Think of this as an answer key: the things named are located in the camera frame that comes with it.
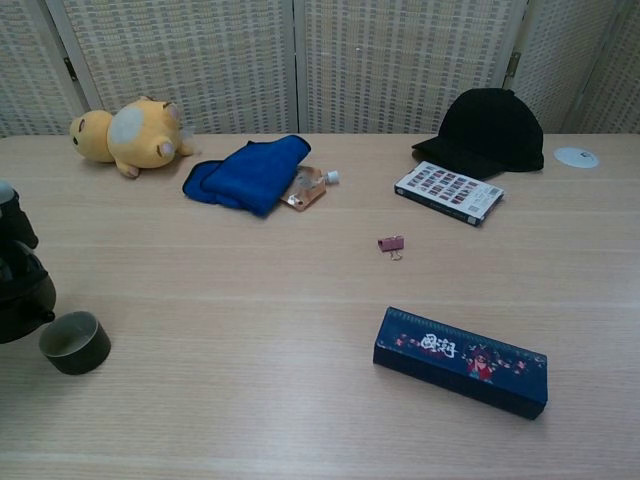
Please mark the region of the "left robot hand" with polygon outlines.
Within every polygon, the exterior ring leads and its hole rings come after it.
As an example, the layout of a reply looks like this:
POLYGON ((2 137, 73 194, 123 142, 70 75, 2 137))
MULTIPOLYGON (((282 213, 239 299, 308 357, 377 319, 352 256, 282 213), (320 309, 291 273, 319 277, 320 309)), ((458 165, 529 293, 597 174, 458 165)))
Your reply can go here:
POLYGON ((1 181, 1 239, 18 241, 36 249, 39 239, 20 206, 18 192, 5 180, 1 181))

